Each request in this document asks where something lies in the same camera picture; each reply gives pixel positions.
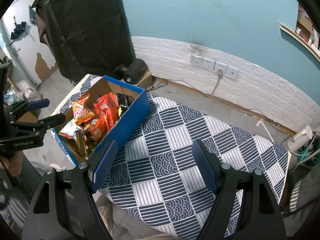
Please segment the door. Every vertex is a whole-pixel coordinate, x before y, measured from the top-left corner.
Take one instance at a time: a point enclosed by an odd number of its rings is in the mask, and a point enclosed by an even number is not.
[[[15,28],[14,18],[17,24],[26,22],[26,32],[12,43],[11,48],[15,56],[32,83],[37,87],[56,68],[56,61],[49,47],[39,41],[37,26],[30,23],[29,5],[34,0],[15,0],[2,17],[4,35],[9,42],[11,32]]]

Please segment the cardboard box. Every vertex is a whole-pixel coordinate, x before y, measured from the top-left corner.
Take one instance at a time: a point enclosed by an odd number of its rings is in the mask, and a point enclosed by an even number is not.
[[[309,41],[310,35],[313,34],[312,22],[310,22],[302,12],[298,12],[297,27],[301,29],[303,38]]]
[[[138,126],[150,113],[150,104],[148,101],[147,93],[143,88],[127,84],[125,82],[104,76],[97,83],[95,83],[87,93],[90,93],[90,98],[87,102],[89,108],[97,101],[100,95],[105,95],[110,92],[122,93],[134,98],[134,102],[125,112],[117,124],[109,131],[107,135],[98,144],[95,151],[99,151],[108,139],[114,139],[118,144],[118,152],[124,147],[125,143],[130,139],[131,135],[135,132]],[[76,152],[76,143],[73,140],[67,139],[59,135],[59,131],[73,118],[73,110],[70,108],[65,113],[66,121],[64,124],[57,126],[53,129],[55,135],[59,138],[61,146],[69,159],[78,165],[86,160]]]
[[[152,85],[152,73],[147,71],[144,76],[140,79],[138,84],[134,84],[137,87],[141,87],[144,89],[147,89]]]
[[[17,122],[33,122],[33,123],[35,123],[35,122],[38,122],[38,118],[36,118],[36,116],[32,112],[28,111],[22,117],[20,117],[17,120]]]

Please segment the power outlet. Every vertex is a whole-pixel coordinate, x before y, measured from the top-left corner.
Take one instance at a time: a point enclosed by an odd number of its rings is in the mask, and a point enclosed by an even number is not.
[[[226,76],[236,79],[238,77],[238,73],[239,69],[229,65],[227,68]]]
[[[194,67],[202,67],[203,57],[191,55],[191,65]]]
[[[210,71],[214,71],[214,64],[215,63],[216,63],[215,60],[204,58],[203,62],[202,62],[202,68],[210,70]]]
[[[227,68],[228,68],[228,65],[225,64],[225,63],[222,63],[222,62],[216,62],[216,64],[214,65],[214,71],[215,72],[218,72],[218,69],[221,69],[222,70],[222,73],[225,75],[226,72],[227,72]]]

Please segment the hand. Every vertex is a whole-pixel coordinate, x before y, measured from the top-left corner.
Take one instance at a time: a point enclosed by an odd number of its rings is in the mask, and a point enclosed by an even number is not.
[[[13,177],[19,176],[22,171],[22,155],[22,151],[16,152],[10,159],[0,155],[0,159]]]

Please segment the blue and white tablecloth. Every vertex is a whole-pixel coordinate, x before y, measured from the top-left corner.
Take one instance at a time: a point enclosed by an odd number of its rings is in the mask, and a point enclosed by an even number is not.
[[[70,100],[99,79],[86,76],[54,113],[69,109]],[[104,184],[115,204],[159,231],[195,239],[215,200],[192,156],[196,139],[235,169],[261,169],[280,201],[289,159],[285,148],[169,99],[148,99],[150,115],[118,153]],[[226,236],[235,230],[241,199],[238,191]]]

